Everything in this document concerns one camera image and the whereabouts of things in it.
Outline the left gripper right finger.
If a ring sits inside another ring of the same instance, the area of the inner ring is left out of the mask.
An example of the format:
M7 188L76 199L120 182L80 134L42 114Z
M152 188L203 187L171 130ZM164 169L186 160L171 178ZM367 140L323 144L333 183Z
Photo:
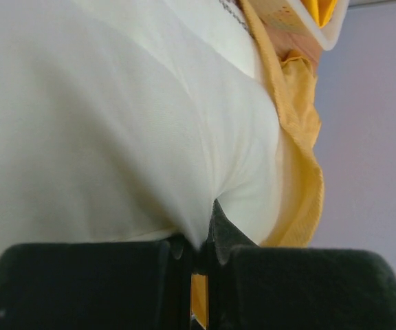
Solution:
M208 329L396 329L396 275L374 252L259 247L215 203L201 255Z

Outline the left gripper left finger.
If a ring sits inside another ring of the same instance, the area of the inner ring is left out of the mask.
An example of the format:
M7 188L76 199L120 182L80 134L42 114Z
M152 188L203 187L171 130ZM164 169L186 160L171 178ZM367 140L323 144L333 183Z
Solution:
M0 329L189 329L191 261L180 237L13 245L0 256Z

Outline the yellow pillowcase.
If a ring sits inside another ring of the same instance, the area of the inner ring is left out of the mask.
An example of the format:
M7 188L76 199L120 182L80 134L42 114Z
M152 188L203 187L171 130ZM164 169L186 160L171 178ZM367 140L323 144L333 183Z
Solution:
M314 145L320 47L270 27L252 1L193 1L204 42L197 105L206 117L212 196L263 248L302 248L322 214Z

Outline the white pillow with bear print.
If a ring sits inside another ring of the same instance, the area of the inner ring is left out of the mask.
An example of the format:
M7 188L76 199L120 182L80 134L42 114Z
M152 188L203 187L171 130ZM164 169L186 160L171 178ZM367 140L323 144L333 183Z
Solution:
M0 254L276 224L280 128L220 1L0 1Z

